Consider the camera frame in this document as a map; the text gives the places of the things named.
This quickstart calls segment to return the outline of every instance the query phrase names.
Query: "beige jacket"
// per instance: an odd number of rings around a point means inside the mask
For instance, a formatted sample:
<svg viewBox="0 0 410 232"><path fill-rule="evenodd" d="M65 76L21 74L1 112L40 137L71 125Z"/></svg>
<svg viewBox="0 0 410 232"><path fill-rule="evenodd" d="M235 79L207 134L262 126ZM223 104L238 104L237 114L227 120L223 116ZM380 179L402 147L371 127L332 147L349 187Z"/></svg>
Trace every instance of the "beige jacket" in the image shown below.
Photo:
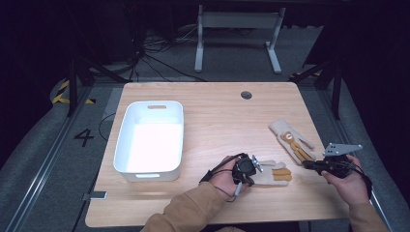
<svg viewBox="0 0 410 232"><path fill-rule="evenodd" d="M163 214L150 216L141 230L144 232L199 232L225 205L217 190L208 182L201 183L172 198ZM350 207L350 223L354 232L388 231L370 204ZM238 228L225 227L218 232L240 232Z"/></svg>

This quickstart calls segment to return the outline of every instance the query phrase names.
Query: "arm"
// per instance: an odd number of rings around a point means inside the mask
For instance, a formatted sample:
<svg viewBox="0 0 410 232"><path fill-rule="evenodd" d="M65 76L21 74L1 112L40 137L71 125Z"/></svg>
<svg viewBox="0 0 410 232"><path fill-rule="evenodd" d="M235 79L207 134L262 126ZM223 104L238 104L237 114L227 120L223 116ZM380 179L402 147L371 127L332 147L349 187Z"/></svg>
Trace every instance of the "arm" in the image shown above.
<svg viewBox="0 0 410 232"><path fill-rule="evenodd" d="M360 161L347 156L359 167ZM366 184L359 173L353 172L344 179L323 171L322 176L333 186L341 199L349 205L349 216L352 229L355 232L388 231L382 219L370 204Z"/></svg>
<svg viewBox="0 0 410 232"><path fill-rule="evenodd" d="M219 170L210 182L188 190L171 199L162 214L150 216L142 231L200 231L231 199L236 185L232 179L235 160Z"/></svg>

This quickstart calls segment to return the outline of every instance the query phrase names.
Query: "wooden table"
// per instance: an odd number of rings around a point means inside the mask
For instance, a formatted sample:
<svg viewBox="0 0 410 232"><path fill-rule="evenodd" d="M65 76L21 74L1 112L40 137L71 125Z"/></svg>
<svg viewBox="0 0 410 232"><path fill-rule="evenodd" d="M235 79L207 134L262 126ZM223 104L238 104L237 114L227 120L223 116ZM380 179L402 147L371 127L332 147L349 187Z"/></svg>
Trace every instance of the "wooden table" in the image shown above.
<svg viewBox="0 0 410 232"><path fill-rule="evenodd" d="M251 99L241 97L243 91ZM137 101L177 101L184 107L182 171L173 182L131 183L113 167L115 146L127 106ZM285 119L315 144L324 147L294 83L187 82L130 83L120 99L94 191L107 191L105 200L92 200L86 216L90 227L143 225L161 213L170 199L195 188L203 175L224 157L239 153L259 160L283 161L292 171L288 187L248 188L227 204L211 223L347 218L348 207L335 189L316 172L298 166L268 126Z"/></svg>

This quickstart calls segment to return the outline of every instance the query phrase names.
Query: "white stand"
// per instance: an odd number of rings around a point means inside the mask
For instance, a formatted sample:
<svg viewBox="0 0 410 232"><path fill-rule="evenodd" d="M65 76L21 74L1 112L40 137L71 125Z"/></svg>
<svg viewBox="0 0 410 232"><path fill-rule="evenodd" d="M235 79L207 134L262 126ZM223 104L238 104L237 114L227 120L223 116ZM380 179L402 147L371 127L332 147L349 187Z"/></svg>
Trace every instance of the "white stand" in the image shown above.
<svg viewBox="0 0 410 232"><path fill-rule="evenodd" d="M271 59L275 73L281 73L278 57L275 53L275 43L278 39L285 8L278 13L221 13L203 12L202 5L198 12L198 46L196 48L195 68L198 73L202 72L202 60L204 55L203 28L265 28L272 29L274 35L270 42L266 42L266 48Z"/></svg>

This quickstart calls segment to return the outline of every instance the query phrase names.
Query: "white plastic bin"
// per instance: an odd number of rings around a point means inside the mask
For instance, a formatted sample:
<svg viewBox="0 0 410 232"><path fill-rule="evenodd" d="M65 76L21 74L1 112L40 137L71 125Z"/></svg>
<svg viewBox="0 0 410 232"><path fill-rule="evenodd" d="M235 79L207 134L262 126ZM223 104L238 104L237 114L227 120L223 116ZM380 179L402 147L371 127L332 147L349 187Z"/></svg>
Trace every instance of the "white plastic bin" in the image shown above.
<svg viewBox="0 0 410 232"><path fill-rule="evenodd" d="M127 107L114 167L130 182L173 181L180 174L183 106L177 101L136 101Z"/></svg>

